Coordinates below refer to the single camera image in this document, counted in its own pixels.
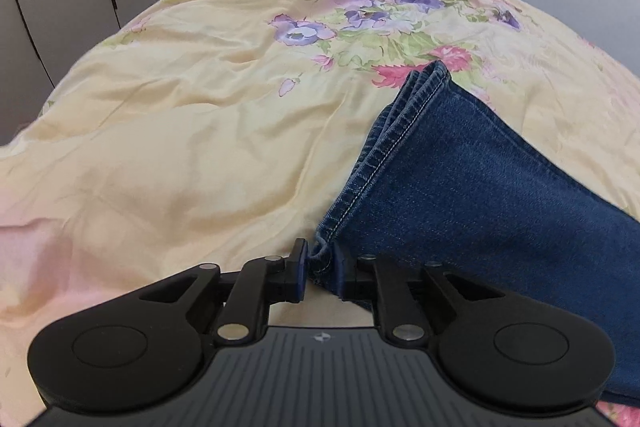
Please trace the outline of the floral yellow bed quilt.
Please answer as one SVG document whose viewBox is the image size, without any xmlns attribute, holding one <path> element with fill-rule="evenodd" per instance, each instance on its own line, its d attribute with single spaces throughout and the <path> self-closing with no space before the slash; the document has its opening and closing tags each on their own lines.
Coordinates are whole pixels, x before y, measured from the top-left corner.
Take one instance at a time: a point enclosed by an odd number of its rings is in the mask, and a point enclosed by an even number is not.
<svg viewBox="0 0 640 427">
<path fill-rule="evenodd" d="M 66 314 L 316 227 L 411 69 L 454 81 L 639 212 L 639 80 L 522 0 L 160 0 L 81 57 L 1 150 L 1 421 Z"/>
</svg>

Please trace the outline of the blue denim jeans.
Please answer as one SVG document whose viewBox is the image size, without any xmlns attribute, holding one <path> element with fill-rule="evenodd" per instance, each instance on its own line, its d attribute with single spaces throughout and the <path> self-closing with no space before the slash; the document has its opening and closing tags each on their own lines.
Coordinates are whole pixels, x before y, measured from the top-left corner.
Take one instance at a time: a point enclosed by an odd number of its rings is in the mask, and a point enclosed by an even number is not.
<svg viewBox="0 0 640 427">
<path fill-rule="evenodd" d="M 349 259 L 444 262 L 610 335 L 614 403 L 639 402 L 639 225 L 529 145 L 441 62 L 408 72 L 318 225 L 309 274 L 332 293 Z"/>
</svg>

